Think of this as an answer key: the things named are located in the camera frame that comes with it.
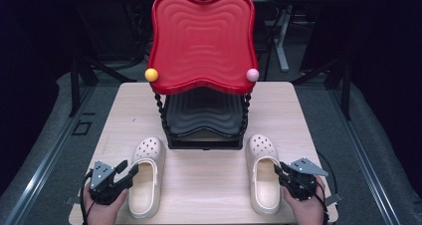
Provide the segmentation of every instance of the clog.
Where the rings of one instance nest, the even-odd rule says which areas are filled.
[[[252,207],[259,214],[279,211],[282,193],[274,164],[280,166],[275,145],[264,135],[252,135],[246,146]]]
[[[165,147],[157,137],[144,139],[133,152],[132,166],[139,166],[129,189],[128,205],[134,218],[152,217],[158,210]]]

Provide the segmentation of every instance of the orange ball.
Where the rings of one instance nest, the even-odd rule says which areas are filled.
[[[148,69],[145,71],[145,78],[150,83],[153,83],[158,79],[158,72],[155,69]]]

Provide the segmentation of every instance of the wooden table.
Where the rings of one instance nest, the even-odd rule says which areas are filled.
[[[269,137],[285,163],[307,157],[320,165],[294,87],[290,83],[257,83],[252,92],[249,125],[244,144],[255,133]],[[105,123],[89,168],[96,160],[118,165],[131,157],[146,137],[156,136],[165,145],[154,94],[147,83],[121,85]],[[131,217],[127,202],[117,223],[123,224],[211,224],[295,223],[292,209],[282,200],[278,214],[259,215],[250,201],[245,150],[170,150],[167,148],[161,201],[149,219]],[[127,170],[118,174],[118,180]],[[326,196],[330,196],[326,187]],[[338,214],[329,206],[330,221]],[[79,205],[69,221],[82,224]]]

